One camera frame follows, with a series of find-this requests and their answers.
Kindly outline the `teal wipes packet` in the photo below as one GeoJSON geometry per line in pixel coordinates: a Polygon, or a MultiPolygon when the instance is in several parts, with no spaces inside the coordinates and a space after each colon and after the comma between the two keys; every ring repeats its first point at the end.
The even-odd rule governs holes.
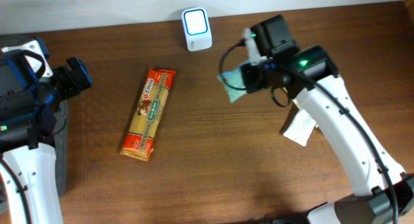
{"type": "MultiPolygon", "coordinates": [[[[249,64],[249,61],[246,60],[243,63],[239,64],[234,70],[224,72],[223,78],[226,80],[226,83],[236,88],[245,88],[243,77],[242,77],[242,72],[241,72],[241,67],[243,65],[248,65],[248,64],[249,64]]],[[[238,100],[239,98],[247,94],[247,91],[245,90],[237,90],[237,89],[233,89],[227,86],[223,82],[223,79],[221,78],[220,75],[217,76],[217,79],[223,84],[224,89],[229,97],[230,103],[234,103],[236,100],[238,100]]]]}

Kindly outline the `white tube gold cap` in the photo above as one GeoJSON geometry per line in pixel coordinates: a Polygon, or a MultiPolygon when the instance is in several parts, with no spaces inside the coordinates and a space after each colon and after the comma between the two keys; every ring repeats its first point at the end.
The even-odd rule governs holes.
{"type": "Polygon", "coordinates": [[[315,127],[316,121],[304,109],[300,109],[288,128],[283,132],[283,136],[301,146],[306,146],[315,127]]]}

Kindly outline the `red spaghetti packet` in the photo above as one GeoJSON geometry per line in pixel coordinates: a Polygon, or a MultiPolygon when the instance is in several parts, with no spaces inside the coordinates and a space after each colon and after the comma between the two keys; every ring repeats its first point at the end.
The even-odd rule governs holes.
{"type": "Polygon", "coordinates": [[[131,119],[122,155],[148,161],[176,72],[150,69],[131,119]]]}

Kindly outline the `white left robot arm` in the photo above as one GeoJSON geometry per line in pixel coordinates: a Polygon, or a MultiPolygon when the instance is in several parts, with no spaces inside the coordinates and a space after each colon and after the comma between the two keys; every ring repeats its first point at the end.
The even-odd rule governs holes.
{"type": "Polygon", "coordinates": [[[67,100],[93,84],[84,62],[51,68],[38,37],[1,36],[1,211],[13,223],[62,223],[67,100]]]}

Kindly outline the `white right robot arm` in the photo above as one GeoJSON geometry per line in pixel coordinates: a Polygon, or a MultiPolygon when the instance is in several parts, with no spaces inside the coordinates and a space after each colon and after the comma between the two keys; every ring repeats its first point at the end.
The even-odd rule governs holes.
{"type": "Polygon", "coordinates": [[[413,208],[413,175],[379,143],[321,46],[300,49],[281,15],[246,28],[243,45],[247,91],[284,88],[317,123],[351,184],[351,195],[306,211],[302,223],[396,223],[413,208]]]}

